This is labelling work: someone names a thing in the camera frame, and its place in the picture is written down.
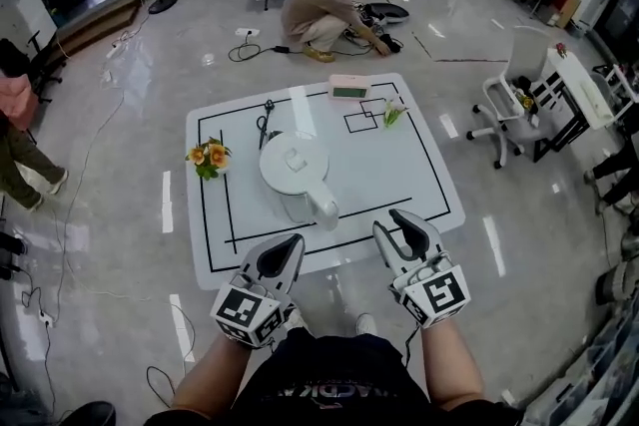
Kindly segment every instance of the fan base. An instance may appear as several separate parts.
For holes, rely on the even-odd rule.
[[[178,2],[178,0],[156,0],[149,6],[149,13],[152,15],[162,13],[170,7],[173,7],[176,2]]]

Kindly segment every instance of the scissors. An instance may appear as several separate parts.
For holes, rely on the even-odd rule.
[[[267,127],[269,126],[269,116],[271,115],[271,110],[276,107],[276,104],[273,103],[272,100],[267,100],[264,103],[264,108],[267,111],[265,116],[259,116],[256,120],[256,125],[258,125],[258,130],[260,130],[260,149],[262,149],[262,145],[264,144],[264,137],[267,135]]]

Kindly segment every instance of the digital clock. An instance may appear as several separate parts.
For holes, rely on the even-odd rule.
[[[328,95],[336,100],[364,100],[370,93],[367,77],[360,75],[330,75]]]

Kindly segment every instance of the person's hand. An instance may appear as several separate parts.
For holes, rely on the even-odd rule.
[[[390,49],[388,48],[388,45],[386,45],[383,41],[379,41],[378,43],[375,44],[375,50],[379,52],[379,55],[381,57],[386,57],[391,54]]]

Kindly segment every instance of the green pants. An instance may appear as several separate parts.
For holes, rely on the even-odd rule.
[[[53,165],[26,134],[9,126],[7,135],[0,137],[0,189],[26,209],[40,200],[40,194],[24,181],[16,162],[33,169],[50,184],[64,176],[64,169]]]

